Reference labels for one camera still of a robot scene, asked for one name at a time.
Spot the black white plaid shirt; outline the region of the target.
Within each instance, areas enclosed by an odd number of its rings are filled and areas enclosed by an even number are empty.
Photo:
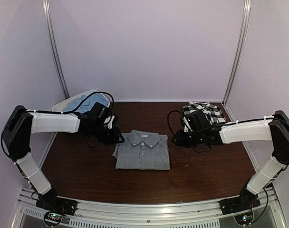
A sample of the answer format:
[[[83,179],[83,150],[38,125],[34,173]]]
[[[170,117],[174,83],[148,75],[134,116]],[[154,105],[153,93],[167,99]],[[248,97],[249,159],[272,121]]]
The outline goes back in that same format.
[[[190,114],[197,110],[201,110],[207,120],[210,122],[211,125],[216,125],[220,123],[225,123],[226,118],[222,113],[219,106],[212,104],[211,102],[193,102],[190,101],[188,105],[185,105],[181,108],[184,115]]]

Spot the grey long sleeve shirt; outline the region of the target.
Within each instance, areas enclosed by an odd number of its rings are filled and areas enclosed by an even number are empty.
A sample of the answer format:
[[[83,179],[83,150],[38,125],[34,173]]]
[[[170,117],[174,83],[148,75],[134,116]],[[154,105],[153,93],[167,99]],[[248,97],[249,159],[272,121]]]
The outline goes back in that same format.
[[[122,136],[125,141],[118,143],[113,152],[116,169],[170,170],[167,135],[132,130]]]

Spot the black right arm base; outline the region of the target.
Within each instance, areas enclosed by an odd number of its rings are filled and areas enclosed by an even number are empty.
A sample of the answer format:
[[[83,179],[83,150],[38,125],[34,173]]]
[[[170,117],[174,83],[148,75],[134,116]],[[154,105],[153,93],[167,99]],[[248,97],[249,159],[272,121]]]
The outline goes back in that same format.
[[[260,206],[260,200],[257,195],[246,194],[233,198],[222,199],[219,204],[222,214],[227,215],[251,210],[253,207],[258,207]]]

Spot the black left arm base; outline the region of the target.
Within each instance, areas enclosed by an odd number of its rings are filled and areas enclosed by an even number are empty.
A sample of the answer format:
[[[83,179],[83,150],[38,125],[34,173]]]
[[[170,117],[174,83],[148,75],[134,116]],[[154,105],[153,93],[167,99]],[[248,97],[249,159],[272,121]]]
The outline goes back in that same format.
[[[56,193],[39,194],[36,207],[62,215],[73,216],[77,209],[77,201],[58,197]]]

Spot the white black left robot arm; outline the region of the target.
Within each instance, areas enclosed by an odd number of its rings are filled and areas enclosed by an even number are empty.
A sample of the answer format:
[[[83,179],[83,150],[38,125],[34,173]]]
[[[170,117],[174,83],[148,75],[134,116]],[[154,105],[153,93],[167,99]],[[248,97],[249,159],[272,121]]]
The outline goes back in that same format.
[[[1,133],[1,146],[17,165],[35,191],[42,196],[42,203],[51,211],[61,206],[61,201],[51,183],[34,161],[30,137],[37,133],[83,133],[94,136],[99,143],[123,143],[124,137],[115,126],[118,117],[107,106],[95,103],[90,111],[36,111],[22,105],[14,108]]]

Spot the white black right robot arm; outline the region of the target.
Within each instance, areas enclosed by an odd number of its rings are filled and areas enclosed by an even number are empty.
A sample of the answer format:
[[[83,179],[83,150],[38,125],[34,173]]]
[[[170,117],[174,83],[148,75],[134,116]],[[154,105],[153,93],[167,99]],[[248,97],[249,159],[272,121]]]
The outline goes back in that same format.
[[[289,117],[282,110],[258,119],[217,124],[211,124],[201,110],[180,119],[183,128],[172,132],[176,146],[195,149],[204,144],[211,148],[237,142],[246,146],[257,168],[236,199],[239,209],[247,209],[289,166]]]

